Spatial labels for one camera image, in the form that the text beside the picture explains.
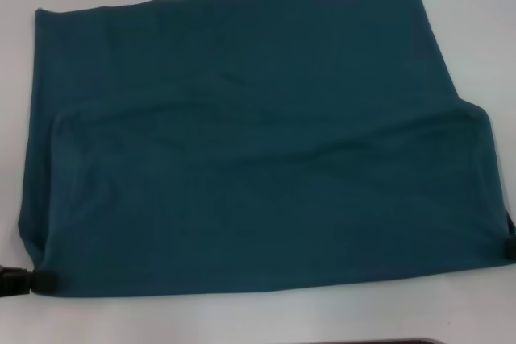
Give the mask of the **teal FREE print T-shirt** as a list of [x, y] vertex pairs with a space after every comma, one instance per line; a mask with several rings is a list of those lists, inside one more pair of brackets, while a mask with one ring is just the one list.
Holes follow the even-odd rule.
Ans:
[[61, 297], [516, 263], [489, 117], [422, 0], [38, 10], [19, 233]]

